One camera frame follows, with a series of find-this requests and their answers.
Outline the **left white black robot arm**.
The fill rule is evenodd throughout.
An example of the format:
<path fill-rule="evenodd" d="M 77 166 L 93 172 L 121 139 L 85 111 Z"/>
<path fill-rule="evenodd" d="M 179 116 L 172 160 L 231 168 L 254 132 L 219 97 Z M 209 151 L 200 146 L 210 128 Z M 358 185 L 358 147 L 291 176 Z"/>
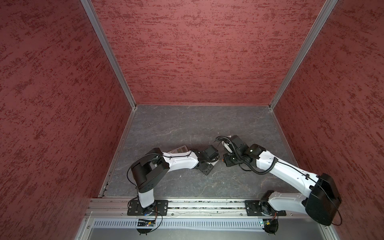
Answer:
<path fill-rule="evenodd" d="M 127 171 L 127 179 L 136 187 L 138 206 L 128 204 L 128 215 L 150 216 L 157 214 L 154 188 L 169 172 L 199 170 L 208 175 L 220 158 L 219 151 L 210 145 L 205 150 L 192 149 L 181 153 L 166 153 L 154 148 L 136 160 Z"/>

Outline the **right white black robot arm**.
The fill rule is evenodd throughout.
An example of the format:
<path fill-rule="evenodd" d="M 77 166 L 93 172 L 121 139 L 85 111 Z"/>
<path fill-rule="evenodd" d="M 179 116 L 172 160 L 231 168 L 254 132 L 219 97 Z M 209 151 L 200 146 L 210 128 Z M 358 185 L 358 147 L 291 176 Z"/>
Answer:
<path fill-rule="evenodd" d="M 323 226 L 332 225 L 335 216 L 341 215 L 342 199 L 330 175 L 300 169 L 264 147 L 248 146 L 238 136 L 219 136 L 216 141 L 227 151 L 223 159 L 227 167 L 245 165 L 248 172 L 259 176 L 272 174 L 298 191 L 296 194 L 267 191 L 257 207 L 262 215 L 276 217 L 280 211 L 296 212 L 308 215 Z"/>

